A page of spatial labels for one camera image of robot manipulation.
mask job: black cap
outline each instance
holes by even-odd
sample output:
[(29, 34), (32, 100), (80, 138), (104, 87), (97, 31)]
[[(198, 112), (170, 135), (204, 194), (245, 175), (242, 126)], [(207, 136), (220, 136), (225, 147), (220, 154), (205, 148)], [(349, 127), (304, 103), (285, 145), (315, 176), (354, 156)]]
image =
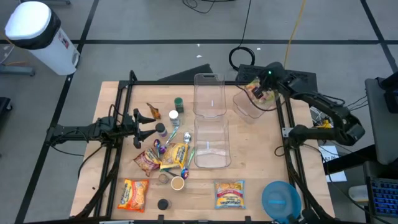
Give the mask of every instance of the black cap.
[(162, 133), (162, 132), (164, 132), (164, 130), (165, 130), (166, 128), (164, 127), (164, 124), (163, 124), (163, 123), (158, 123), (158, 124), (156, 124), (155, 129), (156, 129), (157, 132)]
[(169, 202), (166, 199), (160, 199), (159, 202), (157, 202), (157, 207), (160, 210), (166, 210), (168, 206)]

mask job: concrete floor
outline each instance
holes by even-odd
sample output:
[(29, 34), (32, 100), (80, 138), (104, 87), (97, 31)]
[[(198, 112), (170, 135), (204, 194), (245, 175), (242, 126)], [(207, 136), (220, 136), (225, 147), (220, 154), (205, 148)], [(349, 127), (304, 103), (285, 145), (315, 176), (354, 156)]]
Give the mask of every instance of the concrete floor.
[[(386, 40), (397, 40), (395, 0), (367, 0)], [(72, 5), (49, 2), (72, 40), (79, 40), (94, 0), (72, 0)], [(223, 39), (225, 44), (85, 44), (81, 63), (73, 77), (59, 124), (82, 125), (93, 119), (103, 81), (126, 80), (133, 69), (139, 80), (159, 78), (209, 63), (216, 73), (232, 80), (236, 72), (228, 63), (229, 51), (240, 39), (248, 0), (215, 3), (208, 14), (186, 8), (178, 0), (99, 0), (88, 40), (170, 40)], [(245, 39), (289, 39), (300, 10), (300, 1), (252, 0)], [(0, 2), (0, 26), (18, 5), (15, 0)], [(207, 10), (208, 2), (198, 1)], [(377, 40), (360, 0), (308, 0), (295, 39)], [(284, 44), (245, 44), (256, 54), (256, 65), (284, 59)], [(398, 58), (398, 46), (388, 45)], [(249, 63), (237, 52), (236, 64)], [(0, 76), (0, 96), (10, 97), (14, 110), (0, 132), (0, 223), (13, 223), (44, 141), (65, 77), (53, 73), (31, 54), (15, 49), (8, 62), (25, 61), (35, 67), (35, 77)], [(347, 103), (365, 95), (366, 78), (387, 77), (392, 70), (380, 44), (295, 44), (291, 46), (288, 69), (315, 72), (318, 89)], [(366, 135), (352, 150), (373, 143), (368, 109), (353, 112), (366, 128)], [(83, 153), (85, 144), (59, 146), (68, 152)], [(68, 218), (77, 182), (81, 157), (50, 150), (25, 222)], [(338, 184), (347, 190), (364, 184), (361, 168), (346, 172), (348, 181)], [(364, 213), (330, 186), (336, 216), (342, 220), (364, 221)]]

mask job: food package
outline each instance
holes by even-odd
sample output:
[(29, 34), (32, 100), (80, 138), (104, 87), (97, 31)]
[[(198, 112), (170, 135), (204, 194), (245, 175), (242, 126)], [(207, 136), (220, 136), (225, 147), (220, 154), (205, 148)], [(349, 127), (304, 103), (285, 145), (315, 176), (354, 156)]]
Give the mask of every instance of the food package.
[(123, 194), (118, 209), (144, 212), (148, 180), (124, 179)]
[(244, 206), (244, 180), (215, 181), (216, 208), (246, 208)]
[(187, 157), (188, 144), (185, 143), (170, 143), (167, 146), (166, 152), (163, 154), (162, 164), (160, 169), (168, 169), (179, 167), (183, 168), (185, 165), (185, 158)]
[(145, 172), (145, 175), (149, 177), (152, 170), (156, 170), (160, 167), (160, 159), (155, 154), (154, 150), (148, 147), (144, 152), (140, 153), (134, 162)]

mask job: wooden table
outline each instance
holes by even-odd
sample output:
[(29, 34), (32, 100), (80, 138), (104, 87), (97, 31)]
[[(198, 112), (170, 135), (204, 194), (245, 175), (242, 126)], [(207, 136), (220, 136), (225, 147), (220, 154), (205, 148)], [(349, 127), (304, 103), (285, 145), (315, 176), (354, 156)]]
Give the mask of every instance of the wooden table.
[[(94, 121), (99, 117), (108, 115), (108, 108), (116, 99), (117, 88), (118, 82), (103, 82), (93, 118)], [(142, 149), (136, 149), (133, 146), (131, 136), (124, 140), (112, 219), (156, 220), (158, 215), (163, 214), (166, 220), (244, 220), (247, 215), (250, 215), (254, 221), (271, 220), (262, 208), (262, 191), (267, 184), (273, 181), (289, 181), (284, 158), (274, 155), (274, 149), (282, 145), (277, 112), (266, 112), (255, 124), (246, 124), (232, 109), (232, 97), (239, 91), (235, 86), (225, 86), (227, 107), (225, 116), (229, 121), (231, 165), (226, 169), (199, 169), (192, 162), (190, 176), (185, 181), (183, 192), (172, 190), (169, 184), (160, 185), (157, 181), (160, 174), (159, 170), (153, 171), (149, 178), (146, 177), (145, 173), (133, 161), (146, 147), (152, 146), (154, 139), (159, 138), (158, 134), (155, 133), (147, 138), (142, 143)], [(132, 113), (134, 108), (138, 108), (142, 115), (152, 117), (149, 107), (146, 105), (147, 102), (151, 103), (160, 109), (161, 122), (165, 124), (170, 134), (173, 128), (168, 114), (170, 110), (174, 110), (174, 98), (178, 96), (183, 98), (185, 122), (178, 129), (178, 134), (173, 142), (182, 142), (182, 134), (184, 132), (188, 131), (194, 136), (193, 85), (134, 85), (129, 111)], [(312, 125), (310, 110), (306, 103), (292, 100), (292, 108), (296, 124)], [(141, 130), (154, 129), (155, 125), (156, 123), (142, 125)], [(318, 147), (316, 141), (308, 141), (306, 143)], [(85, 157), (98, 147), (98, 142), (89, 143)], [(309, 190), (326, 212), (334, 216), (319, 152), (303, 146), (301, 153)], [(80, 212), (98, 188), (104, 154), (105, 149), (102, 149), (88, 160), (83, 167), (76, 188), (71, 215), (76, 215)], [(122, 194), (125, 178), (150, 180), (144, 213), (116, 208)], [(216, 210), (213, 183), (216, 179), (245, 180), (244, 203), (247, 209)], [(106, 192), (103, 196), (102, 215), (105, 214), (108, 194)], [(171, 209), (161, 211), (157, 208), (157, 202), (162, 198), (171, 201)]]

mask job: paper cup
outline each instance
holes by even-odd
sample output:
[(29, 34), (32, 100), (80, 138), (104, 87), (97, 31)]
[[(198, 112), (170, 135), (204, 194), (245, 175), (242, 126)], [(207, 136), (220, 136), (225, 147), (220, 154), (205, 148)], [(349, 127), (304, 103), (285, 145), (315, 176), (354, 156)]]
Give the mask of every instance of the paper cup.
[(185, 186), (185, 181), (182, 177), (173, 177), (171, 181), (171, 186), (174, 190), (182, 190)]

